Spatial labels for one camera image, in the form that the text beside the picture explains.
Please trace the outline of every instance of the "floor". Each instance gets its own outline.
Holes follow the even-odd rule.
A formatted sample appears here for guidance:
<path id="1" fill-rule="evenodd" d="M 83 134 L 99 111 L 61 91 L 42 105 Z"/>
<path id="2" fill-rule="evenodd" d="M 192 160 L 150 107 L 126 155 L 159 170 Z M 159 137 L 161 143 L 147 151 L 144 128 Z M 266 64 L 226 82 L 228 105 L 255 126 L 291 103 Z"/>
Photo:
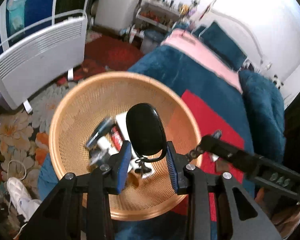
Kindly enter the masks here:
<path id="1" fill-rule="evenodd" d="M 86 240 L 86 239 L 87 239 L 86 233 L 81 231 L 81 240 Z"/>
<path id="2" fill-rule="evenodd" d="M 31 115 L 23 108 L 13 113 L 0 114 L 0 153 L 5 156 L 5 162 L 0 166 L 0 190 L 6 196 L 6 203 L 9 199 L 6 181 L 10 160 L 23 163 L 27 169 L 23 183 L 33 198 L 40 198 L 37 179 L 49 152 L 50 122 L 58 103 L 69 90 L 85 78 L 98 73 L 126 71 L 141 57 L 143 54 L 136 46 L 123 42 L 118 37 L 88 31 L 84 61 L 74 69 L 74 81 L 68 82 L 66 77 L 62 76 L 36 93 L 29 100 L 33 107 Z M 11 176 L 19 179 L 24 176 L 24 169 L 19 163 L 10 164 L 9 177 Z M 13 214 L 15 212 L 3 222 L 11 236 L 15 236 L 19 229 L 19 221 Z"/>

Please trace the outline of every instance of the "teal pillow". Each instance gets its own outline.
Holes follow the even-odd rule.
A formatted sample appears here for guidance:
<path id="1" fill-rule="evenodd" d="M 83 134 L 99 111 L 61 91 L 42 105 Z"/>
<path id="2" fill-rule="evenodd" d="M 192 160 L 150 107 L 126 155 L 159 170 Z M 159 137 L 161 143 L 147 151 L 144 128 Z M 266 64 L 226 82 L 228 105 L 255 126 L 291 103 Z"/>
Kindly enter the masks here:
<path id="1" fill-rule="evenodd" d="M 238 71 L 247 58 L 239 46 L 216 22 L 213 22 L 210 27 L 201 33 L 199 40 L 234 71 Z"/>

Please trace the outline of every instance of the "shelf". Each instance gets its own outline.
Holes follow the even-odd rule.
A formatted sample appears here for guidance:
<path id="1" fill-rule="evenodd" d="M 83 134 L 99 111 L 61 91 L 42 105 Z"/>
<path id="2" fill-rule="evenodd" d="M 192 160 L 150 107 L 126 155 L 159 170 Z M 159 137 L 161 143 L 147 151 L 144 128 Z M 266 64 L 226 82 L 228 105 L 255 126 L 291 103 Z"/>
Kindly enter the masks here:
<path id="1" fill-rule="evenodd" d="M 147 0 L 141 5 L 141 8 L 146 8 L 146 7 L 148 7 L 150 10 L 159 11 L 164 14 L 168 14 L 170 15 L 171 18 L 174 19 L 180 18 L 180 13 L 178 12 L 178 10 L 163 5 L 162 2 Z"/>
<path id="2" fill-rule="evenodd" d="M 154 25 L 154 26 L 157 26 L 157 27 L 159 27 L 160 29 L 163 29 L 163 30 L 165 30 L 165 31 L 169 31 L 169 30 L 170 30 L 169 27 L 164 26 L 163 24 L 161 24 L 161 23 L 159 23 L 159 22 L 156 22 L 156 21 L 154 21 L 154 20 L 151 20 L 151 19 L 149 19 L 149 18 L 147 18 L 147 17 L 144 17 L 144 16 L 141 16 L 141 15 L 139 15 L 139 14 L 137 14 L 136 18 L 137 18 L 137 19 L 140 19 L 140 20 L 142 20 L 142 21 L 145 21 L 145 22 L 147 22 L 147 23 L 150 23 L 150 24 L 152 24 L 152 25 Z"/>

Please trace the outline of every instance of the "white sneaker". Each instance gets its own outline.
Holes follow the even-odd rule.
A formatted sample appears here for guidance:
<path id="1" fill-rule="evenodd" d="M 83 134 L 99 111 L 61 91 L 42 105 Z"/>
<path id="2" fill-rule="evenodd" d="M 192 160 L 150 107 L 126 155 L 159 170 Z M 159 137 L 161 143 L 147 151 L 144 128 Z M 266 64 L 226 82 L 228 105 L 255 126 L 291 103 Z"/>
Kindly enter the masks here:
<path id="1" fill-rule="evenodd" d="M 29 221 L 42 201 L 39 199 L 32 199 L 21 180 L 15 177 L 8 179 L 7 189 L 10 194 L 10 201 L 16 208 L 18 214 L 25 217 L 25 222 Z"/>

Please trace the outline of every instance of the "wicker basket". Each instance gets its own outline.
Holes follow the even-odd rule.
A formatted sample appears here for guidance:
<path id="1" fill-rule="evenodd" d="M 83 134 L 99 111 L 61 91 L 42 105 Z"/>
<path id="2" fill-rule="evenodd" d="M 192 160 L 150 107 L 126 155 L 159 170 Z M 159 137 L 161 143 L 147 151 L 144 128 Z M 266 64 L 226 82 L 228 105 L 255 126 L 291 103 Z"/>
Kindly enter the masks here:
<path id="1" fill-rule="evenodd" d="M 53 116 L 49 148 L 53 168 L 61 179 L 67 172 L 89 172 L 85 142 L 105 116 L 115 117 L 137 103 L 153 105 L 162 120 L 167 140 L 181 154 L 200 142 L 198 125 L 186 104 L 160 82 L 135 73 L 108 72 L 93 76 L 73 88 Z M 200 167 L 201 157 L 193 161 Z M 111 217 L 144 220 L 159 216 L 180 203 L 174 194 L 165 158 L 153 163 L 156 173 L 139 187 L 130 185 L 118 196 L 110 195 Z"/>

